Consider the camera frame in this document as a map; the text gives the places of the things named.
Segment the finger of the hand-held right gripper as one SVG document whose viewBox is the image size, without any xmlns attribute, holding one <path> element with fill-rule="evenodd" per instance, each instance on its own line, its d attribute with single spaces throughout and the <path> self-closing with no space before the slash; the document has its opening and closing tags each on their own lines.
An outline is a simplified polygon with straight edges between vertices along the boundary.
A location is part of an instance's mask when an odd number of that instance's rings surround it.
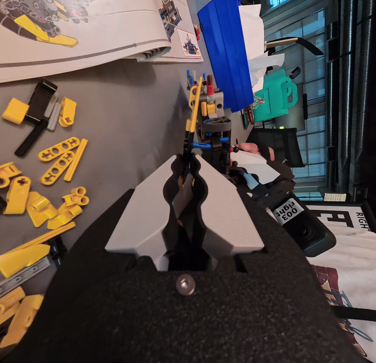
<svg viewBox="0 0 376 363">
<path fill-rule="evenodd" d="M 233 151 L 232 162 L 237 162 L 237 167 L 242 168 L 248 174 L 255 174 L 260 184 L 273 182 L 280 176 L 280 173 L 267 164 L 265 158 L 258 154 L 245 151 Z"/>
</svg>

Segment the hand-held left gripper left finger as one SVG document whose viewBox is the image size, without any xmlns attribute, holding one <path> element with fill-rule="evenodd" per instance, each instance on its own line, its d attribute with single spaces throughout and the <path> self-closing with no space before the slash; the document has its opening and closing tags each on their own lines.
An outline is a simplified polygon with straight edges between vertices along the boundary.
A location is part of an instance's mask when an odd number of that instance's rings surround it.
<svg viewBox="0 0 376 363">
<path fill-rule="evenodd" d="M 148 256 L 157 270 L 168 270 L 169 255 L 176 253 L 179 238 L 182 165 L 182 155 L 172 155 L 135 188 L 105 246 L 106 252 Z"/>
</svg>

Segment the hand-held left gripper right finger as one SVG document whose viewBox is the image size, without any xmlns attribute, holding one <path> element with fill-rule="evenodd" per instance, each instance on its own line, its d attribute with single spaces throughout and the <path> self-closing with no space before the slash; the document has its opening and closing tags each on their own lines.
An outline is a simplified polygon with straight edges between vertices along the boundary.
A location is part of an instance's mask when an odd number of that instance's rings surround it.
<svg viewBox="0 0 376 363">
<path fill-rule="evenodd" d="M 223 257 L 262 251 L 264 243 L 237 187 L 196 154 L 190 169 L 195 204 L 192 246 L 198 268 L 213 271 Z"/>
</svg>

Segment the lego car chassis model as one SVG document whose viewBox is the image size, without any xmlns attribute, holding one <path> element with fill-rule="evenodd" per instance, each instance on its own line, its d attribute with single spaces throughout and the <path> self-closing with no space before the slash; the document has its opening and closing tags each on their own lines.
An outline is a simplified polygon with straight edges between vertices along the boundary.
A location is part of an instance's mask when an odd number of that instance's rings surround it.
<svg viewBox="0 0 376 363">
<path fill-rule="evenodd" d="M 187 88 L 190 91 L 191 86 L 198 84 L 200 79 L 196 77 L 195 72 L 191 73 L 189 70 L 186 76 Z M 203 150 L 203 157 L 209 164 L 220 173 L 229 174 L 232 168 L 230 159 L 232 122 L 224 115 L 224 95 L 223 92 L 214 90 L 212 75 L 203 74 L 202 77 L 192 150 Z"/>
</svg>

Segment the yellow thin lego beam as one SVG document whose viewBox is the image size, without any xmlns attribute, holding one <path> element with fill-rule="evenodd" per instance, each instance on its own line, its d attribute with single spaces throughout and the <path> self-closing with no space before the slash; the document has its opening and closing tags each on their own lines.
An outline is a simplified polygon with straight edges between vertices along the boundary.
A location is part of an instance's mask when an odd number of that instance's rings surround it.
<svg viewBox="0 0 376 363">
<path fill-rule="evenodd" d="M 193 148 L 194 134 L 196 129 L 197 115 L 199 109 L 200 92 L 203 77 L 200 77 L 199 83 L 194 84 L 190 88 L 189 106 L 191 108 L 191 117 L 186 121 L 186 132 L 182 155 L 182 172 L 179 178 L 179 185 L 183 185 L 186 181 L 188 168 L 190 165 L 191 151 Z"/>
</svg>

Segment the pile of yellow lego pieces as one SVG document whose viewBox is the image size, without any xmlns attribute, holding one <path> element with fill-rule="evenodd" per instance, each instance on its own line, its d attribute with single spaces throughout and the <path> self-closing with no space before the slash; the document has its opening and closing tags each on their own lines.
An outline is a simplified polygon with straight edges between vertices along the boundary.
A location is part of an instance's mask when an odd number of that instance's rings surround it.
<svg viewBox="0 0 376 363">
<path fill-rule="evenodd" d="M 63 97 L 59 101 L 55 93 L 45 111 L 47 130 L 54 131 L 57 124 L 71 127 L 74 123 L 77 104 Z M 24 122 L 29 104 L 12 98 L 2 118 L 14 124 Z M 31 179 L 22 174 L 14 162 L 1 165 L 1 188 L 7 188 L 6 198 L 1 198 L 3 215 L 29 215 L 34 227 L 47 224 L 47 233 L 13 248 L 0 257 L 1 280 L 7 279 L 44 257 L 58 266 L 67 252 L 61 234 L 73 229 L 73 221 L 82 213 L 82 207 L 89 203 L 84 187 L 73 188 L 62 196 L 63 204 L 54 207 L 51 201 L 31 190 Z M 1 353 L 16 346 L 24 337 L 44 300 L 44 295 L 26 295 L 22 285 L 0 299 Z"/>
</svg>

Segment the grey lego beam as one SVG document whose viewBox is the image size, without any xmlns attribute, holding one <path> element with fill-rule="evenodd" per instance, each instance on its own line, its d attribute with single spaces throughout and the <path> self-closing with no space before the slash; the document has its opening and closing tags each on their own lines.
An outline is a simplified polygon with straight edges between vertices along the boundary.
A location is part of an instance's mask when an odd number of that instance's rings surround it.
<svg viewBox="0 0 376 363">
<path fill-rule="evenodd" d="M 48 257 L 44 257 L 35 264 L 22 269 L 21 271 L 17 272 L 15 275 L 1 280 L 0 281 L 0 296 L 4 296 L 23 284 L 24 282 L 28 281 L 35 275 L 39 274 L 40 272 L 44 271 L 48 267 L 50 267 L 51 263 Z"/>
</svg>

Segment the black lego axle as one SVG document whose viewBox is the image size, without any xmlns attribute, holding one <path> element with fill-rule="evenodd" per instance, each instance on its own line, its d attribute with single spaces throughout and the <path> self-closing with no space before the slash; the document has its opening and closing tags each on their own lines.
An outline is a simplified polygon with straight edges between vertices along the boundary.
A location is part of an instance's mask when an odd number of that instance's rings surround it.
<svg viewBox="0 0 376 363">
<path fill-rule="evenodd" d="M 42 119 L 38 124 L 36 124 L 30 134 L 25 138 L 21 145 L 16 149 L 14 154 L 17 157 L 24 157 L 35 142 L 39 139 L 40 135 L 47 128 L 49 122 L 48 120 Z"/>
</svg>

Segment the black lego panel piece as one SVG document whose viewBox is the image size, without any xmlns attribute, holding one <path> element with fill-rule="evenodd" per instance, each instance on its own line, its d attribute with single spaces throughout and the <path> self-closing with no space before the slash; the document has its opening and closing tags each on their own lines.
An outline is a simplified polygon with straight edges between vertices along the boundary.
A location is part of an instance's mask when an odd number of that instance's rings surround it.
<svg viewBox="0 0 376 363">
<path fill-rule="evenodd" d="M 57 85 L 45 78 L 39 81 L 29 101 L 26 121 L 38 124 L 44 119 L 45 111 L 57 89 Z"/>
</svg>

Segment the lego instruction booklet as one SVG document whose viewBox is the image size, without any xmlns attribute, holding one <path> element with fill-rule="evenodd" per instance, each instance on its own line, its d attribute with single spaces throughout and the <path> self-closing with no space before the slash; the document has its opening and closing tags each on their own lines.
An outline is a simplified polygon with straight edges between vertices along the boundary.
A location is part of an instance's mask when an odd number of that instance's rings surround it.
<svg viewBox="0 0 376 363">
<path fill-rule="evenodd" d="M 0 0 L 0 81 L 118 59 L 203 61 L 187 0 Z"/>
</svg>

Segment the person's right hand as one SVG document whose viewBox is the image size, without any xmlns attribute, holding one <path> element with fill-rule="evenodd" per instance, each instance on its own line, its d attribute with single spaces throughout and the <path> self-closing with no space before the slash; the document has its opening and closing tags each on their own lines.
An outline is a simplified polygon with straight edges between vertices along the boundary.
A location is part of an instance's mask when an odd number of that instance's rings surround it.
<svg viewBox="0 0 376 363">
<path fill-rule="evenodd" d="M 237 147 L 239 148 L 239 150 L 242 150 L 244 152 L 262 156 L 259 151 L 258 146 L 254 143 L 241 143 L 241 144 L 237 144 Z"/>
</svg>

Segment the black mesh office chair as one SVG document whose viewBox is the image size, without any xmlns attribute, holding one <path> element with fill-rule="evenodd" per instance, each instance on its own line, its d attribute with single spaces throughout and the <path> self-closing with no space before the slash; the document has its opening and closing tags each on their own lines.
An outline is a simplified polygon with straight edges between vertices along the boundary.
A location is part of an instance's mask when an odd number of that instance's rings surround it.
<svg viewBox="0 0 376 363">
<path fill-rule="evenodd" d="M 305 167 L 298 145 L 296 128 L 253 128 L 246 143 L 256 144 L 263 153 L 266 153 L 267 148 L 270 147 L 274 151 L 275 160 L 282 162 L 285 159 L 290 168 Z"/>
</svg>

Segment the black white marker sign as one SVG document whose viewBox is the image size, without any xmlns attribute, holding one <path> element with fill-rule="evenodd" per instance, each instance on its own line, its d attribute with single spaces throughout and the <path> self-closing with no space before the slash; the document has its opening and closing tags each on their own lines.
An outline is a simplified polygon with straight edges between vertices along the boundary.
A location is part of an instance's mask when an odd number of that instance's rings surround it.
<svg viewBox="0 0 376 363">
<path fill-rule="evenodd" d="M 305 201 L 315 216 L 340 226 L 376 232 L 376 220 L 366 201 Z"/>
</svg>

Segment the teal felt bag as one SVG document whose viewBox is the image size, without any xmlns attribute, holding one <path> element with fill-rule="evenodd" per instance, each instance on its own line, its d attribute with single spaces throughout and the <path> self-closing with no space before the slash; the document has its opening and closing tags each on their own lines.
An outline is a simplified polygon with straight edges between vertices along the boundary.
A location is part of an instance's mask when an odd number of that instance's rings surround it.
<svg viewBox="0 0 376 363">
<path fill-rule="evenodd" d="M 263 88 L 255 93 L 265 96 L 265 104 L 253 110 L 255 122 L 271 120 L 288 114 L 288 109 L 298 101 L 297 85 L 284 69 L 264 76 Z"/>
</svg>

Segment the blue plastic bin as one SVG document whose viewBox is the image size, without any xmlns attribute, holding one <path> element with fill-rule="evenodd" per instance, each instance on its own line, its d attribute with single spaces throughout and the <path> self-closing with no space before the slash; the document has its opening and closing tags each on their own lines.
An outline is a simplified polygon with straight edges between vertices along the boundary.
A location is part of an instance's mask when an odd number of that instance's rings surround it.
<svg viewBox="0 0 376 363">
<path fill-rule="evenodd" d="M 239 7 L 241 0 L 211 0 L 198 11 L 204 42 L 224 108 L 240 111 L 254 101 Z"/>
</svg>

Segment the black wooden desk lamp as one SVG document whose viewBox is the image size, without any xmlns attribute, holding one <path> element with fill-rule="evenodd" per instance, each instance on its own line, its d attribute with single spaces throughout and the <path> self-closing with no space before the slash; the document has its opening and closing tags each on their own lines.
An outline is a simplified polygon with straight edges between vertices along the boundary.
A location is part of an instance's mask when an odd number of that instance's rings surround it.
<svg viewBox="0 0 376 363">
<path fill-rule="evenodd" d="M 324 55 L 324 53 L 317 48 L 314 44 L 309 42 L 308 40 L 305 40 L 301 37 L 285 37 L 280 38 L 272 41 L 265 42 L 265 49 L 275 48 L 277 46 L 285 46 L 290 44 L 299 44 L 303 46 L 305 49 L 307 49 L 309 52 L 311 52 L 313 55 L 320 56 Z"/>
</svg>

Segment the white paper bags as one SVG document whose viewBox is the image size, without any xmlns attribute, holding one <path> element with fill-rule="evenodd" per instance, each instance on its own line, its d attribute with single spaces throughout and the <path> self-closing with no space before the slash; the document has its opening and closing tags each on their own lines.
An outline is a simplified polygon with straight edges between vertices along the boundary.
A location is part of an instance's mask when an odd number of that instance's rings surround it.
<svg viewBox="0 0 376 363">
<path fill-rule="evenodd" d="M 260 4 L 239 6 L 253 93 L 263 89 L 267 67 L 282 66 L 285 60 L 284 54 L 268 56 L 268 52 L 265 52 L 264 22 L 260 17 L 260 11 Z"/>
</svg>

